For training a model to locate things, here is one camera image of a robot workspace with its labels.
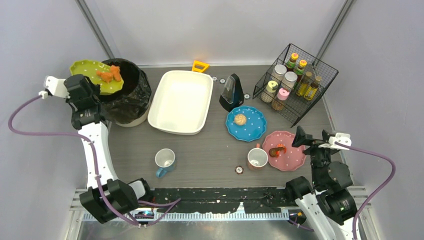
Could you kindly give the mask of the pink polka dot plate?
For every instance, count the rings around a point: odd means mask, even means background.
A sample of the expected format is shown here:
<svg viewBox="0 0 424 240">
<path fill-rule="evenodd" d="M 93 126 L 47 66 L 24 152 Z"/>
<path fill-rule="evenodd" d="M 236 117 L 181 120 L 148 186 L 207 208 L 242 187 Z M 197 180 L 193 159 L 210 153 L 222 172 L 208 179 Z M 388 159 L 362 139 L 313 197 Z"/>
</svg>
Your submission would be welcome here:
<svg viewBox="0 0 424 240">
<path fill-rule="evenodd" d="M 270 133 L 264 139 L 262 149 L 268 154 L 269 164 L 280 171 L 295 171 L 300 168 L 306 160 L 303 151 L 306 149 L 304 145 L 300 147 L 292 147 L 295 134 L 278 130 Z M 285 150 L 278 152 L 278 155 L 271 156 L 270 149 L 284 145 Z"/>
</svg>

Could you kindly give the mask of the green polka dot plate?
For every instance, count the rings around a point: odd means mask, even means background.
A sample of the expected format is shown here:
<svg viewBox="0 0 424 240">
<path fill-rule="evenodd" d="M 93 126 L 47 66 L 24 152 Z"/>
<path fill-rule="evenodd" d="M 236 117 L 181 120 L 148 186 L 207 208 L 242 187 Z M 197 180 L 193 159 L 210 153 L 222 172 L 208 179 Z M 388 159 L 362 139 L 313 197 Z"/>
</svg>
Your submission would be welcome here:
<svg viewBox="0 0 424 240">
<path fill-rule="evenodd" d="M 123 77 L 121 76 L 121 81 L 117 82 L 115 80 L 106 83 L 101 80 L 99 76 L 96 75 L 96 71 L 101 72 L 110 72 L 110 65 L 105 63 L 95 61 L 95 60 L 79 60 L 75 61 L 69 67 L 71 75 L 82 74 L 89 77 L 91 82 L 95 85 L 100 85 L 100 95 L 112 95 L 120 90 L 122 90 L 124 85 Z"/>
</svg>

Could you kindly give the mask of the yellow oil bottle brown cap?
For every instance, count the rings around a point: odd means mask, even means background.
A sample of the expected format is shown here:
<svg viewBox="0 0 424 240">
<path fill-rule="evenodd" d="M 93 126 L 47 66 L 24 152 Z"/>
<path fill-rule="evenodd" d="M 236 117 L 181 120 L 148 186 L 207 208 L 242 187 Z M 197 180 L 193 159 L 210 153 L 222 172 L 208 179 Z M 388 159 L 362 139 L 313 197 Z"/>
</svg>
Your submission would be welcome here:
<svg viewBox="0 0 424 240">
<path fill-rule="evenodd" d="M 307 71 L 303 75 L 303 77 L 300 80 L 300 83 L 298 85 L 298 88 L 296 90 L 297 96 L 303 96 L 306 93 L 312 77 L 313 77 L 313 73 L 311 71 Z"/>
</svg>

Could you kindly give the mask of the yellow label oil bottle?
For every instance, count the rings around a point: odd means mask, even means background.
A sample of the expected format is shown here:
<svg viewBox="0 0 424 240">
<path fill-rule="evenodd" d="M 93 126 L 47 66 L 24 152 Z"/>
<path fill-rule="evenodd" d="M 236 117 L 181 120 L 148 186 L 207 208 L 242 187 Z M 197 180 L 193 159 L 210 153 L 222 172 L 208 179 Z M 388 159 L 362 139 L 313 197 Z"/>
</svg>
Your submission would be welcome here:
<svg viewBox="0 0 424 240">
<path fill-rule="evenodd" d="M 314 96 L 316 95 L 316 93 L 319 89 L 321 80 L 322 80 L 321 76 L 319 76 L 319 75 L 315 76 L 315 79 L 311 82 L 311 84 L 309 85 L 305 94 L 303 95 L 303 97 L 307 101 L 311 101 L 314 98 Z"/>
</svg>

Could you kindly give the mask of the orange handled white mug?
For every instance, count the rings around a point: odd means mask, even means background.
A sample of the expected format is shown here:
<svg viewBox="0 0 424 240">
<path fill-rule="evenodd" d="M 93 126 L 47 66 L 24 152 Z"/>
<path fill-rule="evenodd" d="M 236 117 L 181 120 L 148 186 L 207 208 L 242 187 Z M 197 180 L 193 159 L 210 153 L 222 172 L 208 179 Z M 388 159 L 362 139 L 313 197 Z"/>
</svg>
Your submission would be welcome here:
<svg viewBox="0 0 424 240">
<path fill-rule="evenodd" d="M 247 166 L 250 170 L 260 170 L 267 165 L 268 161 L 269 155 L 261 148 L 259 143 L 247 154 Z"/>
</svg>

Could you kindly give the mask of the blue polka dot plate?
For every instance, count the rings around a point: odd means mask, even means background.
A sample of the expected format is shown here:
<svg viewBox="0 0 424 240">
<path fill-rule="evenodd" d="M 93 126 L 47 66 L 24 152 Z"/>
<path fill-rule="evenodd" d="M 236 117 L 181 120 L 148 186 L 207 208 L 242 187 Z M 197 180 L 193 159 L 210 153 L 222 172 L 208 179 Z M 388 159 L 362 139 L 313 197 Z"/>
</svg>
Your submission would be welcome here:
<svg viewBox="0 0 424 240">
<path fill-rule="evenodd" d="M 239 114 L 246 117 L 246 123 L 243 125 L 237 125 L 235 122 L 235 118 Z M 253 106 L 242 105 L 228 113 L 225 126 L 228 133 L 235 139 L 252 142 L 260 139 L 267 131 L 267 120 L 260 110 Z"/>
</svg>

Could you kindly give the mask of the pink lid spice shaker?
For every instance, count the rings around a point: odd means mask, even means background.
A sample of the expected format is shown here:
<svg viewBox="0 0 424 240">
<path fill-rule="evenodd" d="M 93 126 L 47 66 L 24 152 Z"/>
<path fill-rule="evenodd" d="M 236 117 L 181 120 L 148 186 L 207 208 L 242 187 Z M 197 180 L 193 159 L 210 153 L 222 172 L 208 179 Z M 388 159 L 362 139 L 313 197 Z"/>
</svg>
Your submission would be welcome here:
<svg viewBox="0 0 424 240">
<path fill-rule="evenodd" d="M 290 95 L 290 92 L 285 88 L 280 88 L 275 96 L 275 98 L 271 102 L 271 107 L 275 111 L 281 111 L 284 108 L 284 102 Z"/>
</svg>

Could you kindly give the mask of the black wire basket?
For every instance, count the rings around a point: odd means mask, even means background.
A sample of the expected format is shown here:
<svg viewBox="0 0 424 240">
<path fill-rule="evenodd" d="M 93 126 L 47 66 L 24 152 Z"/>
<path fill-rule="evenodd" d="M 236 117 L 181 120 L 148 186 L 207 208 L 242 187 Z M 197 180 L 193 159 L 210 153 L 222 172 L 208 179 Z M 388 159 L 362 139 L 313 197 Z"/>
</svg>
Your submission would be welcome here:
<svg viewBox="0 0 424 240">
<path fill-rule="evenodd" d="M 252 94 L 254 98 L 259 97 L 261 99 L 261 93 L 266 88 L 268 81 L 271 81 L 271 80 L 275 81 L 271 75 L 274 66 L 277 64 L 282 64 L 286 66 L 286 62 L 289 60 L 290 55 L 292 53 L 298 54 L 298 59 L 296 61 L 295 67 L 299 64 L 300 60 L 307 61 L 307 66 L 305 67 L 303 76 L 308 71 L 313 73 L 313 77 L 311 78 L 309 82 L 309 86 L 312 83 L 312 81 L 315 79 L 315 76 L 322 77 L 322 80 L 319 84 L 319 88 L 312 100 L 306 100 L 304 96 L 296 95 L 297 88 L 301 81 L 300 80 L 300 81 L 296 81 L 294 89 L 290 92 L 288 98 L 284 101 L 284 108 L 281 111 L 274 110 L 272 108 L 272 102 L 266 103 L 275 112 L 283 116 L 286 120 L 291 122 L 291 124 L 294 126 L 321 100 L 324 93 L 327 91 L 329 86 L 335 80 L 339 71 L 335 69 L 334 67 L 328 65 L 327 63 L 323 62 L 321 59 L 313 56 L 307 51 L 296 46 L 295 44 L 290 43 L 289 45 L 285 47 L 285 49 L 278 56 L 278 58 L 270 65 L 267 71 L 262 75 L 260 80 L 256 83 L 253 89 L 253 94 Z M 275 92 L 275 96 L 280 88 L 281 88 L 281 83 L 278 82 L 278 89 Z"/>
</svg>

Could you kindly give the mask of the grain jar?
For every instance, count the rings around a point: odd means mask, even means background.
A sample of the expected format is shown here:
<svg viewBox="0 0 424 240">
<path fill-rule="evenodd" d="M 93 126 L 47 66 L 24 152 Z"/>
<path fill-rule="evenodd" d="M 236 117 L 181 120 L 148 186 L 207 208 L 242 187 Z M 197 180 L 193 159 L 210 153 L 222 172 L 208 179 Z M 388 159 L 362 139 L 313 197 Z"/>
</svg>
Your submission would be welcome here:
<svg viewBox="0 0 424 240">
<path fill-rule="evenodd" d="M 285 65 L 283 64 L 276 64 L 273 67 L 271 76 L 273 77 L 273 79 L 278 82 L 278 83 L 282 83 L 283 79 L 284 79 L 284 75 L 287 72 L 287 68 Z"/>
<path fill-rule="evenodd" d="M 287 90 L 288 92 L 291 92 L 295 87 L 297 78 L 298 75 L 296 73 L 294 73 L 293 71 L 287 71 L 283 75 L 283 79 L 281 80 L 281 88 Z"/>
</svg>

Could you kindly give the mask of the yellow lid spice shaker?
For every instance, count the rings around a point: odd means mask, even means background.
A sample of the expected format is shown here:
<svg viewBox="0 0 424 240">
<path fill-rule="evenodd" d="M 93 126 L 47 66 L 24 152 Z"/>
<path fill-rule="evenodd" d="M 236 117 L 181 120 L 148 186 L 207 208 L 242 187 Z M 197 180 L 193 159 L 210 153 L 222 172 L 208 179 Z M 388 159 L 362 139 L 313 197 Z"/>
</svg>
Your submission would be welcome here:
<svg viewBox="0 0 424 240">
<path fill-rule="evenodd" d="M 260 99 L 265 103 L 270 103 L 275 97 L 275 93 L 278 89 L 279 83 L 274 80 L 268 81 L 265 89 L 260 95 Z"/>
</svg>

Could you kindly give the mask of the red sauce bottle yellow cap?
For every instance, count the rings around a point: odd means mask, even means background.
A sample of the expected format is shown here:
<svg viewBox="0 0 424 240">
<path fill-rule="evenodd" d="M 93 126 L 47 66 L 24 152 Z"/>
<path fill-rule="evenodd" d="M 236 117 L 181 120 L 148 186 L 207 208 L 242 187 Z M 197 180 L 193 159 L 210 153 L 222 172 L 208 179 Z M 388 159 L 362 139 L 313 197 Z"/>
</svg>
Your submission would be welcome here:
<svg viewBox="0 0 424 240">
<path fill-rule="evenodd" d="M 308 65 L 308 62 L 304 59 L 300 60 L 298 65 L 294 68 L 293 72 L 297 75 L 297 82 L 302 79 L 305 68 Z"/>
</svg>

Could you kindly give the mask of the blue handled white mug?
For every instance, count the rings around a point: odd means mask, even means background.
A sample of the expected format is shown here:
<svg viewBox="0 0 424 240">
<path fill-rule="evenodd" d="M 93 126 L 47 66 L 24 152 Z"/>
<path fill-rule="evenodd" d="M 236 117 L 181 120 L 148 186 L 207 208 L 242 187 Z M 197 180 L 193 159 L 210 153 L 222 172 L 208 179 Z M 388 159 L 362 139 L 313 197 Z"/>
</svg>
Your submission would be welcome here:
<svg viewBox="0 0 424 240">
<path fill-rule="evenodd" d="M 162 178 L 175 169 L 176 155 L 173 150 L 163 148 L 156 153 L 154 161 L 158 167 L 155 175 L 157 178 Z"/>
</svg>

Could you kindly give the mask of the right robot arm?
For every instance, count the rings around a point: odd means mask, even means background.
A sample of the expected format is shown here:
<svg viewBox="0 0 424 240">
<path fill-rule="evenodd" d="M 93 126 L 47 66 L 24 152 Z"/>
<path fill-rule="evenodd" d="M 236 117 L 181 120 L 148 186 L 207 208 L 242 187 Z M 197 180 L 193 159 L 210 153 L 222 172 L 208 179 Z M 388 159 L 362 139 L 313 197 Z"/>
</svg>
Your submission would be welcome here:
<svg viewBox="0 0 424 240">
<path fill-rule="evenodd" d="M 348 190 L 351 172 L 345 163 L 331 160 L 352 145 L 350 134 L 323 130 L 316 139 L 298 126 L 291 145 L 307 147 L 303 154 L 310 156 L 312 181 L 299 176 L 286 182 L 286 198 L 300 207 L 320 240 L 359 240 L 357 204 Z"/>
</svg>

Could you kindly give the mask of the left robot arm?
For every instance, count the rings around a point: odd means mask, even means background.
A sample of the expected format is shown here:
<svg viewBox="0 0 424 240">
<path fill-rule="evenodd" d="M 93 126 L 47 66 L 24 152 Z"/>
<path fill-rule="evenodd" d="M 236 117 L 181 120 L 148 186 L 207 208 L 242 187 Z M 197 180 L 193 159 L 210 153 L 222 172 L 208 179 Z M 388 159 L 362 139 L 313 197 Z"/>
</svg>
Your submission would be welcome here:
<svg viewBox="0 0 424 240">
<path fill-rule="evenodd" d="M 71 125 L 82 141 L 87 166 L 86 192 L 79 196 L 81 205 L 101 224 L 120 218 L 137 226 L 131 211 L 140 199 L 151 196 L 143 178 L 125 183 L 114 169 L 109 150 L 109 128 L 99 100 L 100 86 L 82 74 L 64 81 L 66 103 L 72 110 Z"/>
</svg>

